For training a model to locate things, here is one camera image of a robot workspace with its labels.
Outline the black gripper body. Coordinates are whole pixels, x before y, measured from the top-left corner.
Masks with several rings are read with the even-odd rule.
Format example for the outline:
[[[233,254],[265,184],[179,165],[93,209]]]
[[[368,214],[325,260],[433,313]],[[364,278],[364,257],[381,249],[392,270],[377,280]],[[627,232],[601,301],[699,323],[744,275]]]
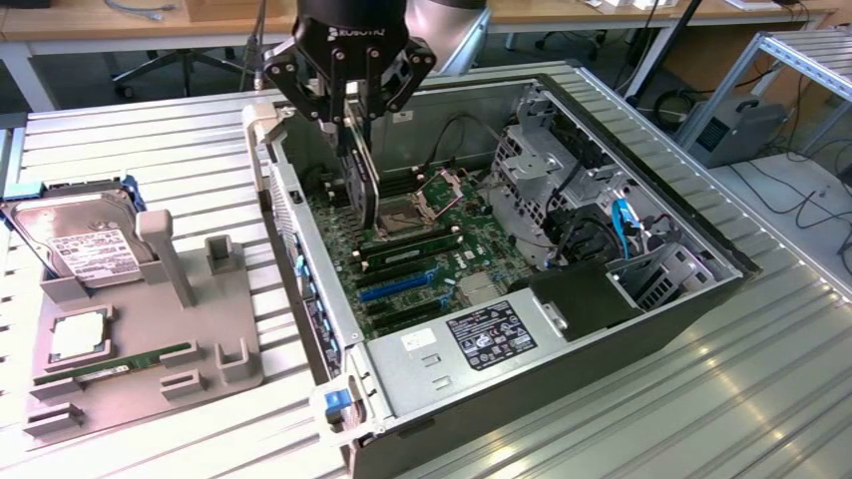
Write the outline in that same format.
[[[409,39],[404,1],[300,1],[295,41],[313,73],[332,80],[332,67],[344,67],[347,81],[364,77],[369,45],[396,53]]]

